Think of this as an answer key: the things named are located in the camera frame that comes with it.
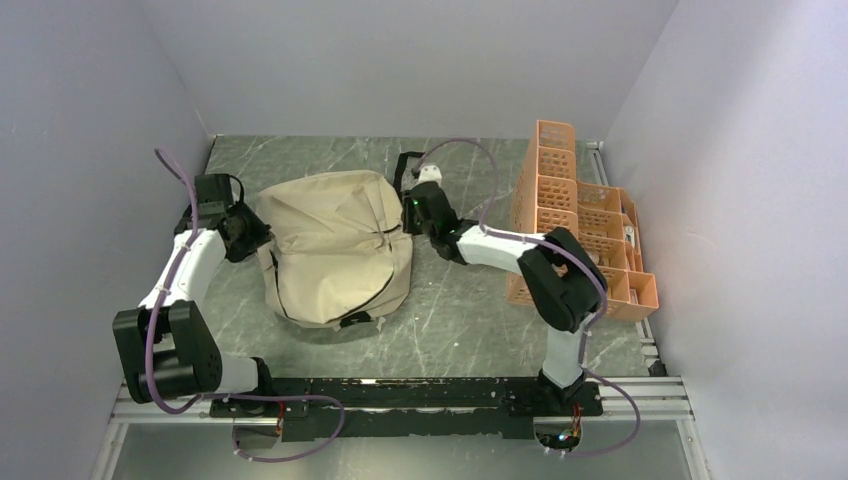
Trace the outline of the beige canvas backpack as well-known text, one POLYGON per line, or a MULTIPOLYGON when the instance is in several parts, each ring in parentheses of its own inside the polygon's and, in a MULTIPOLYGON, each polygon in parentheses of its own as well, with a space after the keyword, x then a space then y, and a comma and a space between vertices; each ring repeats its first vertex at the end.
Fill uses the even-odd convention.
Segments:
POLYGON ((411 290, 413 237, 401 186, 372 170, 324 172, 270 186, 256 213, 265 301, 302 327, 339 330, 395 312, 411 290))

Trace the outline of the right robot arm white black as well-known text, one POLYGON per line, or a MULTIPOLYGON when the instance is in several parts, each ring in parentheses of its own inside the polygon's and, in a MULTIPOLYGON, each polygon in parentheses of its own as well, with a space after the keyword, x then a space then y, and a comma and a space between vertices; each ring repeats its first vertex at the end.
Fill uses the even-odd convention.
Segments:
POLYGON ((546 234, 494 229, 461 219, 434 181, 400 193, 404 229, 423 234, 438 255, 461 265, 483 265, 521 276, 537 313, 548 325, 539 398, 562 414, 578 399, 587 377, 587 333, 608 306, 608 284, 596 263, 566 228, 546 234))

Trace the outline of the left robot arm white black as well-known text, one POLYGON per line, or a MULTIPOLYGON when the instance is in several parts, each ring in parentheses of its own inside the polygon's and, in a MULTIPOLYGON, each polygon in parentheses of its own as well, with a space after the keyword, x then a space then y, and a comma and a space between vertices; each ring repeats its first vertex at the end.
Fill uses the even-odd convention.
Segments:
POLYGON ((194 179, 195 203, 174 230, 171 256, 140 304, 116 314, 112 331, 130 397, 139 404, 155 396, 236 395, 249 414, 273 409, 277 388, 264 361, 221 353, 203 316, 218 266, 255 255, 271 239, 270 227, 244 200, 231 174, 194 179))

